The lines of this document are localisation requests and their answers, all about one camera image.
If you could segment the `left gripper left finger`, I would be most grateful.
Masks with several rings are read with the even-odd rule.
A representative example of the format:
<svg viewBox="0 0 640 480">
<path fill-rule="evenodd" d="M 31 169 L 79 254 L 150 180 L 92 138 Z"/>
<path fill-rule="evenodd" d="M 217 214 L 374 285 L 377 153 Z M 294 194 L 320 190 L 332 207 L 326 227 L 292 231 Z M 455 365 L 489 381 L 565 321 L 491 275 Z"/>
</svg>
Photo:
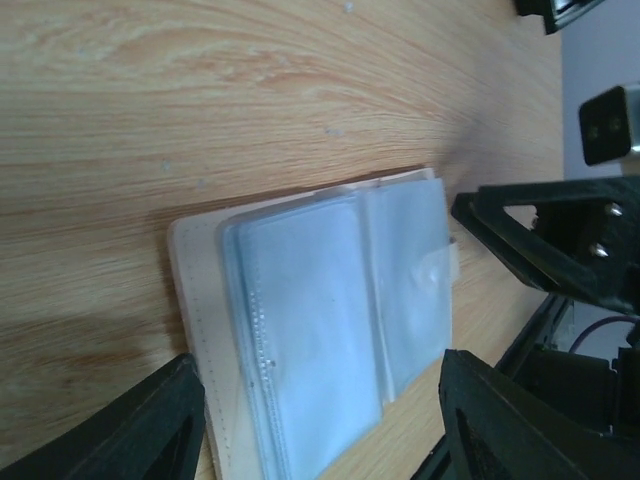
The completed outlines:
<svg viewBox="0 0 640 480">
<path fill-rule="evenodd" d="M 204 429 L 204 387 L 184 353 L 1 477 L 193 479 Z"/>
</svg>

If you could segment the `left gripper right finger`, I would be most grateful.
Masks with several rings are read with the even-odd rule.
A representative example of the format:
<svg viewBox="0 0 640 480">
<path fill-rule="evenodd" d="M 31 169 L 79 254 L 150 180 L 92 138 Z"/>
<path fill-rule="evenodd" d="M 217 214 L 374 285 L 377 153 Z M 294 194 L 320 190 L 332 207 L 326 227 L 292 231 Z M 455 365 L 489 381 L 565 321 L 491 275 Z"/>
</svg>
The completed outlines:
<svg viewBox="0 0 640 480">
<path fill-rule="evenodd" d="M 637 479 L 639 444 L 579 426 L 464 350 L 444 354 L 439 398 L 458 479 Z"/>
</svg>

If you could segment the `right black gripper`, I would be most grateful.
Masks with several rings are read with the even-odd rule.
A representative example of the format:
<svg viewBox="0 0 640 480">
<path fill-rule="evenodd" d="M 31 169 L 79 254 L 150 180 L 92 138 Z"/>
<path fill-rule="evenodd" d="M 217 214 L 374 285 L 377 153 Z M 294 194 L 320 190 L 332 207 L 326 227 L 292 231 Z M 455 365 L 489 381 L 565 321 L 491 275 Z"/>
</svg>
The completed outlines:
<svg viewBox="0 0 640 480">
<path fill-rule="evenodd" d="M 482 186 L 451 214 L 522 283 L 638 314 L 638 178 Z"/>
</svg>

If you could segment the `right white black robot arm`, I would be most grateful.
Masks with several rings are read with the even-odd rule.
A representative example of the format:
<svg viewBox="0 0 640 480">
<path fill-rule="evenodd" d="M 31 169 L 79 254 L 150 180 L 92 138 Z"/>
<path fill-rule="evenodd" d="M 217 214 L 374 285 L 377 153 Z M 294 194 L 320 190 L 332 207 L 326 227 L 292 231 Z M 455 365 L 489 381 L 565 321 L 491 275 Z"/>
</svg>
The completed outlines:
<svg viewBox="0 0 640 480">
<path fill-rule="evenodd" d="M 636 176 L 482 186 L 457 194 L 452 216 L 523 284 L 639 319 Z M 639 432 L 639 359 L 619 367 L 535 348 L 515 374 L 526 390 L 601 433 Z"/>
</svg>

